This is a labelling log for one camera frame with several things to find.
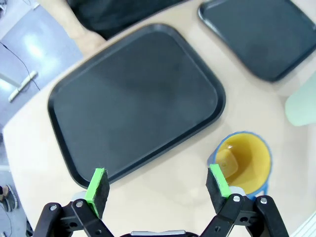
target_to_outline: bolt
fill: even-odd
[[[262,204],[267,204],[267,199],[265,198],[265,197],[262,197],[261,198],[261,200],[260,200],[260,202],[262,203]]]
[[[57,205],[52,205],[50,206],[49,210],[53,211],[53,210],[56,210],[56,208],[57,208]]]
[[[236,202],[239,202],[240,201],[240,197],[239,196],[234,196],[233,200],[236,201]]]
[[[83,205],[82,201],[79,201],[79,202],[76,203],[76,207],[82,207],[82,205]]]

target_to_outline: black tray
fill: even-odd
[[[221,83],[197,53],[155,24],[66,76],[48,110],[69,172],[87,187],[95,168],[113,182],[216,121],[224,106]]]
[[[289,0],[213,0],[198,12],[264,80],[283,78],[316,48],[315,24]]]

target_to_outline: cup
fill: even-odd
[[[219,164],[229,186],[242,188],[248,198],[268,191],[272,155],[267,143],[248,131],[227,136],[207,160]]]

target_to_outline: table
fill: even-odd
[[[296,0],[316,22],[316,1]],[[253,76],[198,18],[201,0],[169,8],[117,35],[92,53],[150,23],[176,28],[222,82],[227,103],[211,126],[161,157],[111,184],[103,221],[115,236],[132,230],[186,230],[200,234],[215,215],[205,187],[206,161],[219,142],[235,131],[260,134],[270,145],[273,171],[269,195],[292,233],[316,209],[316,127],[294,127],[284,103],[316,68],[316,52],[280,82]],[[54,85],[72,66],[29,101],[5,126],[4,141],[13,179],[33,227],[48,202],[66,205],[83,190],[71,178],[50,123],[47,102]],[[245,236],[235,227],[234,236]],[[74,236],[85,236],[83,232]]]

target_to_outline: white metal stand leg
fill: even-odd
[[[7,83],[10,83],[11,85],[14,85],[16,86],[17,88],[11,93],[11,95],[9,96],[8,100],[9,102],[11,102],[19,93],[21,90],[23,90],[23,88],[28,84],[30,83],[30,81],[37,76],[37,71],[32,71],[30,73],[29,76],[27,76],[23,81],[22,83],[18,83],[16,82],[15,80],[13,79],[10,79],[8,77],[6,77],[5,75],[3,74],[0,74],[0,79],[3,79],[4,81],[6,81]]]

